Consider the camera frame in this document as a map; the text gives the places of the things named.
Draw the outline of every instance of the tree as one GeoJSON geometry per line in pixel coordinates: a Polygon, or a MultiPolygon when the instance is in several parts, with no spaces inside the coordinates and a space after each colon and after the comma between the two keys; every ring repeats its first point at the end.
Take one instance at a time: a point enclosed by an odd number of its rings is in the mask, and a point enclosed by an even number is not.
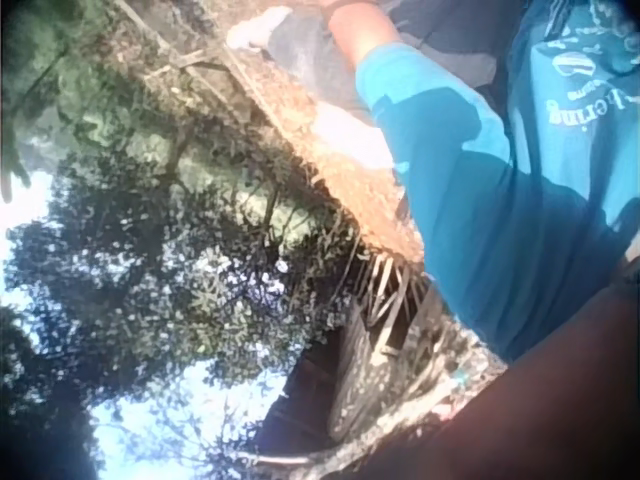
{"type": "Polygon", "coordinates": [[[142,395],[198,360],[213,359],[225,385],[286,369],[346,301],[327,286],[351,245],[336,248],[327,229],[270,251],[268,215],[254,223],[215,186],[181,182],[189,135],[176,134],[164,165],[125,147],[71,155],[47,218],[10,232],[7,286],[29,289],[40,341],[92,402],[142,395]],[[329,246],[342,257],[327,262],[329,246]]]}
{"type": "Polygon", "coordinates": [[[0,470],[3,478],[97,479],[90,415],[74,386],[58,381],[21,317],[0,306],[0,470]]]}

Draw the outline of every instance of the tree foliage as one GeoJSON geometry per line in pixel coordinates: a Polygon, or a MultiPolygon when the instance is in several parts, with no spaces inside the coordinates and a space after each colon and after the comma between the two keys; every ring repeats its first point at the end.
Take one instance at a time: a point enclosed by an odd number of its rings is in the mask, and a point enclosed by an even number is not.
{"type": "Polygon", "coordinates": [[[90,415],[77,386],[59,377],[6,306],[0,331],[2,478],[97,479],[90,415]]]}
{"type": "MultiPolygon", "coordinates": [[[[3,158],[7,149],[13,166],[3,162],[3,173],[27,180],[44,168],[54,178],[48,214],[8,235],[5,283],[31,302],[21,327],[3,320],[3,352],[19,352],[3,357],[3,375],[13,375],[3,420],[90,479],[87,411],[171,391],[197,362],[223,387],[286,372],[342,322],[359,246],[334,205],[308,200],[299,193],[308,185],[292,189],[288,171],[274,172],[274,158],[290,152],[215,109],[163,109],[156,93],[103,62],[113,47],[105,37],[120,26],[100,2],[62,3],[67,10],[42,0],[22,11],[22,30],[4,45],[3,158]],[[23,367],[28,375],[17,375],[23,367]],[[18,405],[28,415],[16,416],[18,405]]],[[[180,398],[159,404],[159,418],[172,409],[187,417],[167,417],[172,433],[148,456],[167,442],[184,454],[171,438],[185,429],[183,440],[186,431],[192,438],[195,421],[180,398]]],[[[210,478],[242,468],[229,452],[245,449],[255,427],[199,453],[218,468],[210,478]]]]}

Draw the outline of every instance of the skin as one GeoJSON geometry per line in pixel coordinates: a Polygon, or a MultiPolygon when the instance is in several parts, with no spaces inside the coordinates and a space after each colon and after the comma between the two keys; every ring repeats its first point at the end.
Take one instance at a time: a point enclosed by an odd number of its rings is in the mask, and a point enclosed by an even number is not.
{"type": "MultiPolygon", "coordinates": [[[[332,3],[319,0],[321,7],[332,3]]],[[[375,48],[401,42],[391,21],[370,3],[336,9],[329,28],[354,68],[375,48]]],[[[395,464],[389,478],[640,478],[640,465],[632,460],[640,451],[639,298],[638,286],[618,282],[606,288],[428,446],[391,446],[359,476],[382,478],[395,464]],[[625,462],[635,475],[622,476],[625,462]]]]}

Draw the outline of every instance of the person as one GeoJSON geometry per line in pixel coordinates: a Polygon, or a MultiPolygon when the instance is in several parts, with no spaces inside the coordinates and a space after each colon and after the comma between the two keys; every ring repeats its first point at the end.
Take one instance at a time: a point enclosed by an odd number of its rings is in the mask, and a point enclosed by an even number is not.
{"type": "MultiPolygon", "coordinates": [[[[505,56],[524,0],[382,0],[403,40],[476,89],[499,113],[506,108],[505,56]]],[[[367,169],[393,160],[355,89],[354,72],[322,14],[271,7],[227,34],[232,49],[262,52],[318,101],[312,131],[367,169]]]]}
{"type": "Polygon", "coordinates": [[[621,3],[532,1],[505,119],[375,2],[319,3],[393,154],[427,272],[509,364],[428,444],[383,446],[357,478],[639,478],[640,262],[626,254],[640,34],[621,3]]]}

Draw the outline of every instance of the white graphic on shirt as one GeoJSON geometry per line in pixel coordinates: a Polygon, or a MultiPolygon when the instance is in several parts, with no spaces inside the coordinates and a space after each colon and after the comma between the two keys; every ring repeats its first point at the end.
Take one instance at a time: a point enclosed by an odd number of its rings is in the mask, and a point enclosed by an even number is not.
{"type": "Polygon", "coordinates": [[[602,55],[602,47],[599,43],[596,43],[593,47],[584,47],[582,49],[584,53],[590,53],[592,55],[602,55]]]}
{"type": "Polygon", "coordinates": [[[549,48],[557,48],[558,50],[566,50],[567,43],[578,43],[578,37],[568,37],[563,38],[562,40],[553,40],[551,42],[547,42],[547,46],[549,48]]]}
{"type": "Polygon", "coordinates": [[[567,98],[571,101],[580,100],[581,98],[586,97],[590,93],[595,92],[599,86],[604,85],[605,82],[602,80],[589,80],[585,83],[580,90],[574,90],[573,92],[567,93],[567,98]]]}
{"type": "MultiPolygon", "coordinates": [[[[630,66],[640,65],[640,32],[615,2],[590,0],[589,15],[593,25],[583,23],[580,27],[573,28],[574,36],[568,36],[572,32],[566,23],[571,19],[572,9],[571,2],[563,0],[555,0],[550,5],[547,31],[551,38],[555,36],[556,39],[546,42],[546,46],[549,49],[563,50],[551,61],[559,75],[573,77],[575,80],[586,77],[585,83],[578,83],[573,87],[582,85],[579,89],[566,92],[567,99],[578,102],[575,107],[580,108],[566,108],[565,105],[562,108],[561,102],[555,99],[546,100],[545,106],[551,125],[580,128],[586,132],[589,125],[612,115],[611,112],[615,114],[640,105],[640,96],[630,96],[625,91],[614,88],[606,80],[610,76],[608,70],[600,71],[599,64],[595,61],[600,61],[597,56],[612,54],[617,55],[618,62],[622,60],[629,62],[627,65],[630,66]],[[575,43],[580,43],[580,46],[573,46],[575,43]]],[[[583,20],[584,18],[577,17],[576,23],[583,20]]]]}
{"type": "Polygon", "coordinates": [[[586,125],[604,117],[611,111],[625,110],[624,100],[628,96],[617,88],[611,89],[604,98],[574,110],[563,110],[556,100],[547,100],[549,123],[552,125],[564,125],[566,127],[581,126],[586,131],[586,125]]]}
{"type": "Polygon", "coordinates": [[[591,0],[589,12],[595,25],[593,28],[597,29],[598,35],[611,32],[624,40],[625,50],[640,54],[640,33],[633,21],[625,14],[620,2],[591,0]]]}
{"type": "Polygon", "coordinates": [[[580,52],[561,53],[551,63],[563,77],[571,77],[576,74],[592,77],[596,71],[595,62],[580,52]]]}

